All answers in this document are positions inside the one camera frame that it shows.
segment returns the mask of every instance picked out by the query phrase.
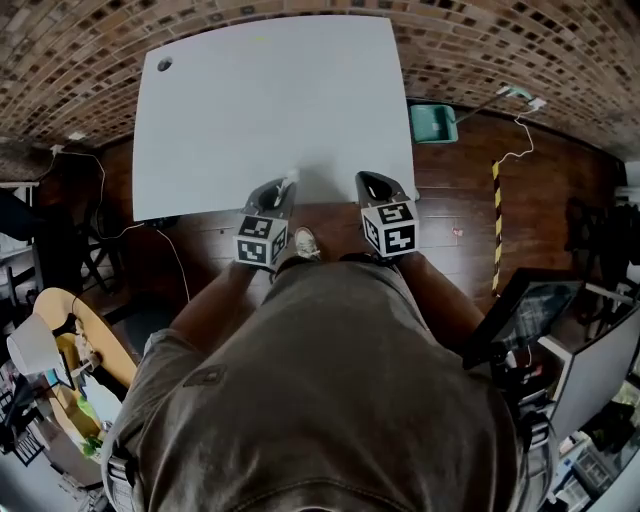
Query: caution tape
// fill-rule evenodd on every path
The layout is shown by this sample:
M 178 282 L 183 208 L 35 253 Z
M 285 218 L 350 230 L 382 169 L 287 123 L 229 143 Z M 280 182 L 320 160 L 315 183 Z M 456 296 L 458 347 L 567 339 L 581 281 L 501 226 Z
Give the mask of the caution tape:
M 502 259 L 502 197 L 500 195 L 500 164 L 493 163 L 493 193 L 496 205 L 496 254 L 493 260 L 493 285 L 491 295 L 498 295 L 498 280 L 500 279 L 500 260 Z

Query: white cable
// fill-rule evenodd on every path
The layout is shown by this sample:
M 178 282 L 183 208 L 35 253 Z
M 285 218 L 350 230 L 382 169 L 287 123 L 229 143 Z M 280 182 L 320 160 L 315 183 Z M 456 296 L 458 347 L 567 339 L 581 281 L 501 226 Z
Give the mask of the white cable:
M 175 245 L 173 245 L 171 238 L 169 238 L 159 229 L 156 229 L 156 231 L 160 233 L 163 237 L 165 237 L 167 240 L 169 240 L 169 243 L 171 244 L 171 248 L 173 249 L 173 254 L 176 255 L 176 259 L 178 260 L 178 265 L 180 265 L 180 272 L 182 272 L 182 281 L 184 282 L 184 291 L 187 293 L 187 302 L 191 302 L 191 296 L 189 295 L 189 286 L 187 286 L 187 278 L 184 275 L 184 268 L 182 267 L 182 262 L 180 261 L 180 257 L 178 256 L 178 251 L 176 251 L 176 247 Z
M 91 153 L 75 153 L 75 152 L 72 152 L 72 151 L 58 151 L 57 153 L 53 154 L 53 158 L 51 159 L 51 164 L 49 165 L 49 169 L 47 170 L 47 172 L 44 173 L 43 175 L 41 175 L 40 178 L 38 178 L 38 180 L 40 180 L 46 174 L 49 174 L 49 172 L 51 172 L 51 169 L 53 168 L 53 162 L 55 161 L 56 156 L 58 154 L 60 154 L 60 153 L 62 153 L 63 155 L 90 156 L 96 162 L 98 162 L 98 166 L 100 167 L 100 170 L 102 171 L 102 183 L 100 184 L 100 202 L 98 203 L 98 207 L 96 208 L 96 211 L 94 213 L 94 220 L 95 220 L 95 223 L 96 223 L 96 233 L 98 234 L 98 236 L 102 240 L 115 240 L 116 238 L 120 238 L 122 235 L 124 235 L 130 229 L 139 228 L 141 226 L 144 226 L 144 222 L 140 222 L 139 224 L 134 224 L 132 226 L 124 228 L 121 231 L 121 233 L 119 235 L 117 235 L 117 236 L 102 236 L 102 233 L 100 233 L 100 225 L 98 224 L 98 212 L 100 211 L 100 207 L 102 206 L 102 199 L 104 197 L 104 182 L 105 182 L 105 180 L 107 178 L 107 173 L 104 170 L 104 167 L 102 167 L 102 163 L 100 163 L 100 159 L 97 156 L 92 155 Z M 185 292 L 187 293 L 187 302 L 191 302 L 191 296 L 189 295 L 189 287 L 187 286 L 187 278 L 186 278 L 186 276 L 184 274 L 184 268 L 182 267 L 182 262 L 180 261 L 180 257 L 178 256 L 178 251 L 176 251 L 176 248 L 173 245 L 173 242 L 171 241 L 171 239 L 167 235 L 165 235 L 159 229 L 156 229 L 156 231 L 158 233 L 160 233 L 163 237 L 165 237 L 169 241 L 169 244 L 171 244 L 171 248 L 173 249 L 173 254 L 176 255 L 176 260 L 178 260 L 178 265 L 180 265 L 180 272 L 182 272 L 182 281 L 184 282 L 184 289 L 185 289 Z
M 49 166 L 49 171 L 53 167 L 53 162 L 55 161 L 56 156 L 59 155 L 59 154 L 75 155 L 75 156 L 89 156 L 89 157 L 93 158 L 98 163 L 98 167 L 100 167 L 100 170 L 102 171 L 102 182 L 100 183 L 100 202 L 98 202 L 98 206 L 96 208 L 96 211 L 93 214 L 93 220 L 96 223 L 96 233 L 98 234 L 98 236 L 100 237 L 101 240 L 115 240 L 116 238 L 120 238 L 122 235 L 124 235 L 130 229 L 137 228 L 137 227 L 140 227 L 140 226 L 144 225 L 144 222 L 141 222 L 140 224 L 134 224 L 133 226 L 129 226 L 127 228 L 124 228 L 122 230 L 122 232 L 118 236 L 102 236 L 102 233 L 100 232 L 100 223 L 98 222 L 98 213 L 100 213 L 100 207 L 102 206 L 102 201 L 104 199 L 104 182 L 107 179 L 107 172 L 104 170 L 104 167 L 102 167 L 102 163 L 100 162 L 100 159 L 97 156 L 92 155 L 91 153 L 76 153 L 76 152 L 73 152 L 73 151 L 62 151 L 62 150 L 58 151 L 57 153 L 55 153 L 53 155 L 53 159 L 51 160 L 51 165 Z
M 531 109 L 531 110 L 529 110 L 529 111 L 527 111 L 527 112 L 520 112 L 520 113 L 518 114 L 518 117 L 516 117 L 516 118 L 515 118 L 515 120 L 514 120 L 514 122 L 515 122 L 518 126 L 522 126 L 522 127 L 526 130 L 526 132 L 527 132 L 527 137 L 529 137 L 529 142 L 531 143 L 531 149 L 528 149 L 527 151 L 525 151 L 525 152 L 523 152 L 523 153 L 520 153 L 519 155 L 518 155 L 517 153 L 511 153 L 511 152 L 509 152 L 509 153 L 507 153 L 506 155 L 504 155 L 504 156 L 502 157 L 502 160 L 500 160 L 500 161 L 498 162 L 498 165 L 500 165 L 502 162 L 504 162 L 504 161 L 507 159 L 507 157 L 508 157 L 508 156 L 515 156 L 516 158 L 522 158 L 524 155 L 526 155 L 526 154 L 528 154 L 528 153 L 533 153 L 533 151 L 535 150 L 535 147 L 534 147 L 534 145 L 533 145 L 533 139 L 531 138 L 531 134 L 529 133 L 529 127 L 528 127 L 527 125 L 525 125 L 525 124 L 522 124 L 522 123 L 520 122 L 520 118 L 521 118 L 522 116 L 526 116 L 526 115 L 532 114 L 533 112 L 536 112 L 537 110 L 538 110 L 537 108 L 533 108 L 533 109 Z
M 116 238 L 120 238 L 130 229 L 139 228 L 140 226 L 144 226 L 144 222 L 141 222 L 140 224 L 134 224 L 133 226 L 129 226 L 128 228 L 124 228 L 118 236 L 102 236 L 100 233 L 98 233 L 98 236 L 103 240 L 115 240 Z

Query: sneaker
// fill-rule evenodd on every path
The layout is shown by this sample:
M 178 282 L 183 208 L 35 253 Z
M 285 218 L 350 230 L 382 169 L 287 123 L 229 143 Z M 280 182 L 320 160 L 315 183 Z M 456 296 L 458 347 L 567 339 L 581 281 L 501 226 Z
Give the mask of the sneaker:
M 309 228 L 298 228 L 295 234 L 296 252 L 298 256 L 308 260 L 321 260 L 320 248 L 316 243 L 316 237 Z

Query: hole in table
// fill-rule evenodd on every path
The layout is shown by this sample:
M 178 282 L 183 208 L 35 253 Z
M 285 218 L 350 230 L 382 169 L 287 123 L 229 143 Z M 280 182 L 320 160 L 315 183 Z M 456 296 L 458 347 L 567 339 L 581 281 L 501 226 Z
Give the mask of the hole in table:
M 173 64 L 173 59 L 171 57 L 165 57 L 160 62 L 158 62 L 158 71 L 166 71 Z

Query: brick wall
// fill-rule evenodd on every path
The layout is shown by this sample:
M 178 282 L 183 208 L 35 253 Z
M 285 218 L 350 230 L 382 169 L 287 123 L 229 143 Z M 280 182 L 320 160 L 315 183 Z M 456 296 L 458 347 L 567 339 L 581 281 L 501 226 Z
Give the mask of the brick wall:
M 147 51 L 254 20 L 353 14 L 392 20 L 408 96 L 473 105 L 520 85 L 549 102 L 535 121 L 640 157 L 640 21 L 624 0 L 250 1 L 0 2 L 0 135 L 81 131 L 101 146 L 133 131 Z

